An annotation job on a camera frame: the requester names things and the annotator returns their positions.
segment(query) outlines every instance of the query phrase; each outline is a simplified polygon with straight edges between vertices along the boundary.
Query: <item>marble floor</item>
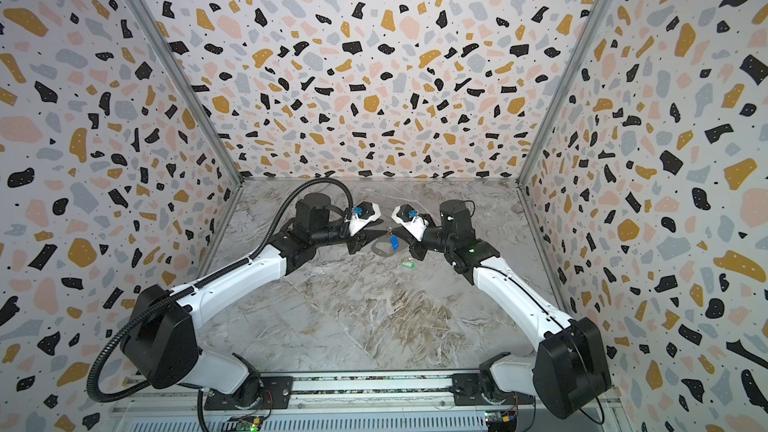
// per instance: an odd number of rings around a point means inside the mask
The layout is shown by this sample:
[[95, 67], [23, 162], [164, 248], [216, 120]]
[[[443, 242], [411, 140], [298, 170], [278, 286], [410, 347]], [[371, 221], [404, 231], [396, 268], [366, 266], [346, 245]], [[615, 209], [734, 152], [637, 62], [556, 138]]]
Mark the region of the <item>marble floor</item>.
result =
[[[284, 198], [301, 181], [249, 181], [216, 251], [210, 271], [257, 246]], [[523, 279], [554, 303], [513, 182], [348, 180], [355, 204], [378, 203], [386, 223], [394, 207], [409, 203], [437, 217], [440, 202], [471, 199], [479, 238], [496, 247]], [[346, 205], [342, 192], [324, 192]], [[293, 217], [292, 205], [285, 218]], [[243, 355], [260, 370], [393, 370], [476, 368], [502, 351], [533, 352], [514, 322], [484, 292], [454, 273], [441, 254], [416, 268], [399, 263], [398, 252], [381, 257], [366, 246], [350, 256], [346, 246], [319, 249], [311, 262], [269, 283], [216, 315], [199, 341], [219, 352]], [[392, 251], [387, 236], [374, 244]]]

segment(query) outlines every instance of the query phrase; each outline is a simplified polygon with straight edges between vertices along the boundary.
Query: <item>side wall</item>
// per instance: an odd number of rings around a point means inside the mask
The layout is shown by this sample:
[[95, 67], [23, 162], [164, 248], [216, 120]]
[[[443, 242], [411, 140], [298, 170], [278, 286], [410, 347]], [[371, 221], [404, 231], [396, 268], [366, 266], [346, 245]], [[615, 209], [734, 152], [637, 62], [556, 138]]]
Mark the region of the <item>side wall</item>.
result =
[[615, 0], [522, 184], [636, 430], [768, 424], [768, 0]]
[[[99, 430], [92, 361], [196, 273], [234, 186], [122, 0], [0, 8], [0, 429]], [[101, 387], [134, 370], [115, 354]]]
[[245, 176], [517, 176], [593, 0], [146, 0]]

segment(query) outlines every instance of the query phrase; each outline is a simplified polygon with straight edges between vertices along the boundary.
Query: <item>back wall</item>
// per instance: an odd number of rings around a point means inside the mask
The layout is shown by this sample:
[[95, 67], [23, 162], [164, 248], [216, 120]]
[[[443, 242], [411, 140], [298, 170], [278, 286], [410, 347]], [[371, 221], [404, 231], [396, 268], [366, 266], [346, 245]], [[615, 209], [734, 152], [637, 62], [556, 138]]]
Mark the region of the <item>back wall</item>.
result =
[[245, 176], [517, 176], [594, 0], [146, 0]]

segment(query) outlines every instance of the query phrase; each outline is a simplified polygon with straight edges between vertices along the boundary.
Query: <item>marble tabletop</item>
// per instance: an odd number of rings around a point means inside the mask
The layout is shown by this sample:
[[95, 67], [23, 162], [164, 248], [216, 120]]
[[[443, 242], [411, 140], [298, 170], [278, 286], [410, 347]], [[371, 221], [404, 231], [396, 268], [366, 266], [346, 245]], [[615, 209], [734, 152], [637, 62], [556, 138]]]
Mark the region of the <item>marble tabletop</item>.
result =
[[[288, 194], [301, 180], [248, 181], [210, 272], [257, 246]], [[408, 203], [439, 223], [439, 204], [451, 198], [477, 205], [472, 224], [527, 283], [554, 303], [532, 231], [509, 181], [346, 180], [355, 204], [378, 203], [386, 223], [394, 207]], [[323, 192], [342, 208], [332, 185]], [[285, 219], [293, 217], [288, 209]], [[377, 245], [391, 252], [389, 238]], [[518, 356], [533, 347], [506, 313], [484, 292], [456, 274], [442, 254], [428, 254], [416, 268], [401, 242], [385, 258], [371, 246], [350, 256], [346, 246], [319, 249], [292, 274], [264, 285], [211, 319], [199, 342], [219, 352], [243, 355], [259, 370], [394, 370], [476, 368], [499, 352]]]

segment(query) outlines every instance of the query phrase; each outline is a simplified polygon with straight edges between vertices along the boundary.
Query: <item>terrazzo wallpaper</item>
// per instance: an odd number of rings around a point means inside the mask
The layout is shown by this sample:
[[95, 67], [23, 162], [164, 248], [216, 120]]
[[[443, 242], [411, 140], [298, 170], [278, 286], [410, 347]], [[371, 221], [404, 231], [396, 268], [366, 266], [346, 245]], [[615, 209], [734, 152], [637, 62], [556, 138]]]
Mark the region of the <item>terrazzo wallpaper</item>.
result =
[[1, 1], [0, 430], [100, 430], [92, 361], [196, 272], [234, 186], [122, 0]]
[[768, 430], [768, 0], [615, 0], [534, 204], [636, 430]]
[[245, 176], [516, 177], [594, 0], [146, 0]]

